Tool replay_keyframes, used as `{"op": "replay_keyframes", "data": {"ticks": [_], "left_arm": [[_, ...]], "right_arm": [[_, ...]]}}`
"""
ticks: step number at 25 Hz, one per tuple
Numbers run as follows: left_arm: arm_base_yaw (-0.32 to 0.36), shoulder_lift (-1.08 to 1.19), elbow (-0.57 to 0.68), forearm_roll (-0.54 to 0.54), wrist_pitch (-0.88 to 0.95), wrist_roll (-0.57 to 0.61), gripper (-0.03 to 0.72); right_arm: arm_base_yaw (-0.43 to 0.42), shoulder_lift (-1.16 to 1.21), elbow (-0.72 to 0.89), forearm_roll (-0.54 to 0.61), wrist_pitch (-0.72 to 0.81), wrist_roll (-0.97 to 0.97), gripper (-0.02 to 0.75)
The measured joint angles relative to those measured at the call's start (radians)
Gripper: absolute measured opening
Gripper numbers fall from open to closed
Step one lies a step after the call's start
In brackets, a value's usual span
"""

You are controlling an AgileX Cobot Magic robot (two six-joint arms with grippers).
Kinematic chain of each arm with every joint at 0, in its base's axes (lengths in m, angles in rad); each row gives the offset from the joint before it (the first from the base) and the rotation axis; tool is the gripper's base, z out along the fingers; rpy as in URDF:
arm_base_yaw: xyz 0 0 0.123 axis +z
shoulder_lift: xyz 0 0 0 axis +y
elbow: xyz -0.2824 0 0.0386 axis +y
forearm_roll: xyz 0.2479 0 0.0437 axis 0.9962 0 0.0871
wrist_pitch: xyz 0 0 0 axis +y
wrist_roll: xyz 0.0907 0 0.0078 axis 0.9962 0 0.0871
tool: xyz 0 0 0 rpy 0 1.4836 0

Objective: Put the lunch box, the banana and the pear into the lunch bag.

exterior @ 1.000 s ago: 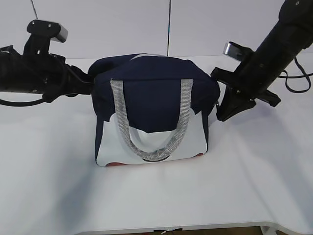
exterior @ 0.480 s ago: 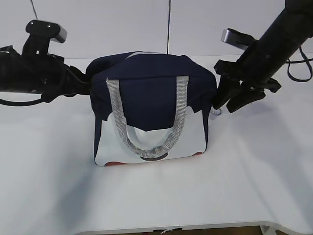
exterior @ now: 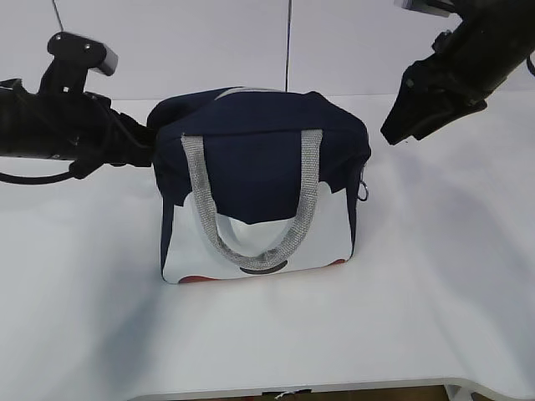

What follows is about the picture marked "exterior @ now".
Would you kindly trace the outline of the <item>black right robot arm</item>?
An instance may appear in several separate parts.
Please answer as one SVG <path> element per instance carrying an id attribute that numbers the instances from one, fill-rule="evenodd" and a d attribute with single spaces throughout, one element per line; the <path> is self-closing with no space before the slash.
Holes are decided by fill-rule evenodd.
<path id="1" fill-rule="evenodd" d="M 491 96 L 534 52 L 532 1 L 399 1 L 398 6 L 461 23 L 440 33 L 433 53 L 402 75 L 400 90 L 381 127 L 392 145 L 422 140 L 487 108 Z"/>

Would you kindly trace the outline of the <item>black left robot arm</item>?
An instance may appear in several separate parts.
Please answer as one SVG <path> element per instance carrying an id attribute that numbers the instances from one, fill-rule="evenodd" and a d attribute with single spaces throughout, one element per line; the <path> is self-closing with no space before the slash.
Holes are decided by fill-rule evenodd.
<path id="1" fill-rule="evenodd" d="M 102 165 L 150 167 L 155 131 L 90 92 L 32 94 L 21 79 L 1 82 L 1 155 L 71 160 L 74 175 Z"/>

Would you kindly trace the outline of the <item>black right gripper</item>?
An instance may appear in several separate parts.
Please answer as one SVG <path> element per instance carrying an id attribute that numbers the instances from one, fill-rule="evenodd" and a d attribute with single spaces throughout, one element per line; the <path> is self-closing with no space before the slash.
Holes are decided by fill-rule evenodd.
<path id="1" fill-rule="evenodd" d="M 483 111 L 502 84 L 502 35 L 490 29 L 440 33 L 433 54 L 403 73 L 400 92 L 380 132 L 390 145 L 418 140 L 469 114 Z"/>

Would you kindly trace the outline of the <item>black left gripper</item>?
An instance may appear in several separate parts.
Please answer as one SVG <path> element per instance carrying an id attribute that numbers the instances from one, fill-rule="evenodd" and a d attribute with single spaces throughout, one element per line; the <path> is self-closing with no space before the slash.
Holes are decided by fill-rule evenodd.
<path id="1" fill-rule="evenodd" d="M 76 171 L 101 165 L 151 167 L 155 131 L 96 93 L 37 93 L 37 157 L 69 160 Z"/>

